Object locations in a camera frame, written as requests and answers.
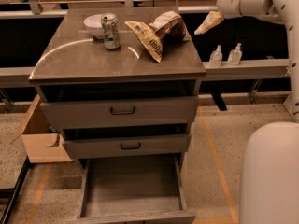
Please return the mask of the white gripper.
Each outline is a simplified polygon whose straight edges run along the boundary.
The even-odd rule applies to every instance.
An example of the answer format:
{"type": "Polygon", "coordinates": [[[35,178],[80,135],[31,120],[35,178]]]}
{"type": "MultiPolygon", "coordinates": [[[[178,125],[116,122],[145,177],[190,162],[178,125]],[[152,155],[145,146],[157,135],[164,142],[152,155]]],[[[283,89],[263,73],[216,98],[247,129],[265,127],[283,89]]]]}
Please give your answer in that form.
{"type": "Polygon", "coordinates": [[[210,11],[202,24],[194,31],[196,35],[201,35],[223,22],[224,18],[231,19],[240,17],[240,0],[217,0],[218,11],[210,11]]]}

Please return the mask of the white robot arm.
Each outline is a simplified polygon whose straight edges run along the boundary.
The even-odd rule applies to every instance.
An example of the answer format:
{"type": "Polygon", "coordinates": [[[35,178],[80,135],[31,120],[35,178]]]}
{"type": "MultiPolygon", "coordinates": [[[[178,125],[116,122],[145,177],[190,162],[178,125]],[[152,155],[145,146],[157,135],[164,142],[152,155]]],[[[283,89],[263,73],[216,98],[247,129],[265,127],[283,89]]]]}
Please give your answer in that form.
{"type": "Polygon", "coordinates": [[[299,0],[217,0],[223,18],[280,21],[288,42],[289,112],[264,114],[246,143],[237,224],[299,224],[299,0]]]}

